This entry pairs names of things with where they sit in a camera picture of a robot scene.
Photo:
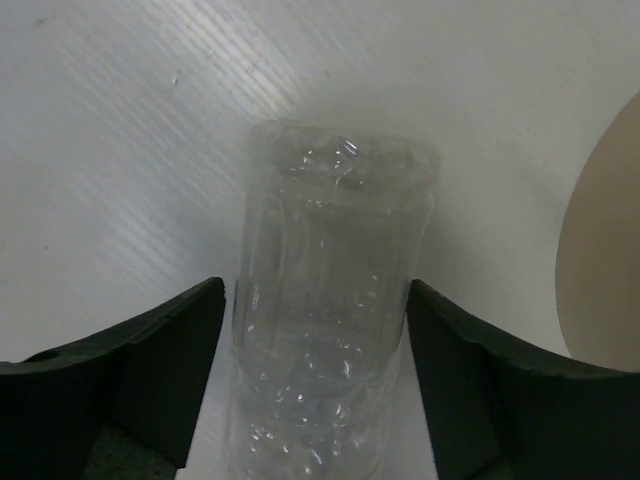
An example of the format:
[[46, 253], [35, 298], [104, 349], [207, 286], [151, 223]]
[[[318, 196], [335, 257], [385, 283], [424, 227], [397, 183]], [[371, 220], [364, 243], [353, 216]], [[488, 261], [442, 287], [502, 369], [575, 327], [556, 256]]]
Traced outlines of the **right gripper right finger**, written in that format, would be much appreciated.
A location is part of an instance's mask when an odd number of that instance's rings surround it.
[[639, 377], [530, 344], [421, 281], [406, 306], [442, 479], [635, 479]]

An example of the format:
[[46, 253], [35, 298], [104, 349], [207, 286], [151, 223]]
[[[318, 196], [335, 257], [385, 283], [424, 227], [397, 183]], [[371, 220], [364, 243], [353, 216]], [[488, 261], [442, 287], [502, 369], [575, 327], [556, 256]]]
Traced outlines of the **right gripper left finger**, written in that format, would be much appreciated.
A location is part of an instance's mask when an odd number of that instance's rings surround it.
[[221, 333], [207, 279], [110, 328], [1, 366], [5, 479], [172, 479], [187, 463]]

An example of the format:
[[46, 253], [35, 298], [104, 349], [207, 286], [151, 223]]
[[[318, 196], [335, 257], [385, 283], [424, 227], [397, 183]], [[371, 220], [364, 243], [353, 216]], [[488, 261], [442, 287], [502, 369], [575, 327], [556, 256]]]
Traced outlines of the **clear unlabeled plastic bottle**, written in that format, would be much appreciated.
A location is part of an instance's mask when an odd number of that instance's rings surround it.
[[231, 479], [376, 479], [441, 158], [271, 120], [250, 137], [226, 428]]

